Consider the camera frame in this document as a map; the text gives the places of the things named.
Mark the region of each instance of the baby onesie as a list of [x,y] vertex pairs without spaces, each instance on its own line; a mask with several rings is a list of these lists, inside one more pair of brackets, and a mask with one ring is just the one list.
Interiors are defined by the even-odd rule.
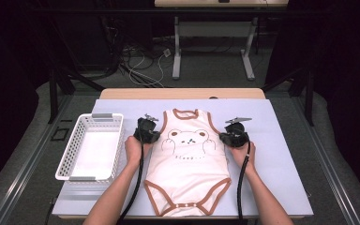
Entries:
[[211,215],[231,183],[219,131],[209,112],[164,112],[144,181],[157,216]]

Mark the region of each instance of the black cable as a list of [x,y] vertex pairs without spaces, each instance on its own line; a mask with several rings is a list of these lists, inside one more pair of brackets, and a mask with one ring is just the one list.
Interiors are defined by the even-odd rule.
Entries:
[[143,165],[144,165],[144,142],[143,142],[143,138],[142,138],[142,133],[141,133],[141,129],[140,129],[140,124],[138,123],[137,125],[138,130],[139,130],[139,138],[140,138],[140,144],[142,146],[142,155],[140,156],[140,165],[139,165],[139,174],[137,177],[137,183],[136,183],[136,187],[133,190],[133,194],[130,198],[130,202],[127,204],[127,207],[125,208],[124,212],[122,213],[121,217],[119,217],[118,221],[116,224],[121,224],[122,221],[124,220],[125,216],[127,215],[131,205],[133,204],[134,200],[136,199],[136,195],[137,192],[139,190],[140,187],[140,183],[142,181],[142,174],[143,174]]
[[247,142],[247,155],[245,156],[244,159],[244,163],[242,164],[242,168],[241,168],[241,172],[239,173],[239,179],[238,179],[238,188],[236,190],[236,200],[237,200],[237,206],[238,206],[238,218],[240,220],[243,220],[243,215],[242,215],[242,198],[241,198],[241,188],[242,188],[242,182],[244,179],[244,175],[245,175],[245,168],[248,165],[248,161],[249,161],[249,154],[250,154],[250,141]]
[[46,217],[45,217],[45,225],[47,225],[49,223],[49,218],[51,217],[51,213],[52,213],[52,210],[53,210],[56,200],[57,200],[57,196],[51,199],[51,202],[50,202],[51,206],[49,207],[48,213],[46,214]]

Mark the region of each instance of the wrist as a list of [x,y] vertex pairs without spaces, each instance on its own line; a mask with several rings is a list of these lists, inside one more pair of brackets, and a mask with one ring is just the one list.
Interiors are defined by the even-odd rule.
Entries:
[[253,165],[247,165],[247,167],[245,168],[245,175],[247,177],[250,177],[255,174],[257,174],[256,168]]

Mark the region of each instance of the metal frame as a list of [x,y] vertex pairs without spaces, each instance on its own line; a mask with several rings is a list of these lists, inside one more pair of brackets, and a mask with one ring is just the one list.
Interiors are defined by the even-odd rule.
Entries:
[[241,50],[247,79],[254,81],[254,73],[249,60],[250,48],[255,35],[257,18],[251,22],[179,22],[174,18],[175,54],[172,77],[180,79],[181,48],[180,37],[240,37],[247,38],[244,50]]

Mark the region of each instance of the cable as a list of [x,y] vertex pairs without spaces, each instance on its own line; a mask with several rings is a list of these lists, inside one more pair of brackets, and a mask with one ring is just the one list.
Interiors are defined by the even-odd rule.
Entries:
[[51,213],[52,213],[52,210],[53,210],[53,207],[54,207],[56,201],[57,201],[57,196],[51,199],[51,202],[50,202],[51,206],[49,207],[48,213],[46,214],[46,217],[45,217],[45,225],[47,225],[49,223],[49,218],[51,217]]
[[142,133],[141,133],[141,129],[140,129],[140,124],[137,124],[138,130],[139,130],[139,138],[140,138],[140,144],[142,146],[142,154],[140,156],[140,165],[139,165],[139,174],[137,177],[137,183],[136,183],[136,187],[133,190],[133,194],[130,198],[130,202],[127,204],[127,207],[125,208],[124,212],[122,213],[121,217],[119,217],[118,221],[116,224],[121,224],[122,221],[124,220],[125,216],[127,215],[131,205],[133,204],[134,200],[136,199],[137,196],[137,192],[139,190],[140,187],[140,183],[142,181],[142,174],[143,174],[143,166],[144,166],[144,143],[143,143],[143,138],[142,138]]
[[[158,59],[158,66],[159,66],[159,69],[160,69],[160,72],[161,72],[161,76],[160,76],[159,80],[155,80],[155,79],[153,79],[153,78],[151,78],[151,77],[148,77],[148,76],[146,76],[146,75],[144,75],[144,74],[142,74],[142,73],[139,73],[139,72],[134,71],[134,69],[135,69],[137,66],[139,66],[139,65],[144,61],[144,59],[145,59],[144,54],[142,55],[142,61],[141,61],[139,64],[137,64],[136,66],[134,66],[134,67],[128,72],[130,80],[131,80],[133,83],[138,84],[138,85],[154,85],[154,84],[159,84],[161,87],[164,87],[164,86],[160,83],[160,81],[162,81],[162,80],[163,80],[163,77],[164,77],[164,72],[163,72],[163,70],[162,70],[162,67],[160,66],[160,60],[161,60],[161,58],[162,58],[163,55],[165,55],[165,54],[162,54],[162,55],[159,57],[159,59]],[[139,78],[140,78],[140,77],[144,77],[144,78],[150,80],[151,82],[139,82],[139,81],[134,81],[134,79],[133,79],[134,77],[132,76],[132,74],[137,74],[137,75],[139,76]]]
[[249,154],[250,154],[250,141],[247,142],[247,155],[245,156],[244,163],[242,164],[241,172],[239,173],[239,179],[238,179],[238,188],[236,190],[236,200],[237,200],[237,206],[238,206],[238,218],[239,220],[243,220],[242,215],[242,198],[241,198],[241,188],[242,188],[242,182],[245,175],[245,168],[248,165],[249,161]]

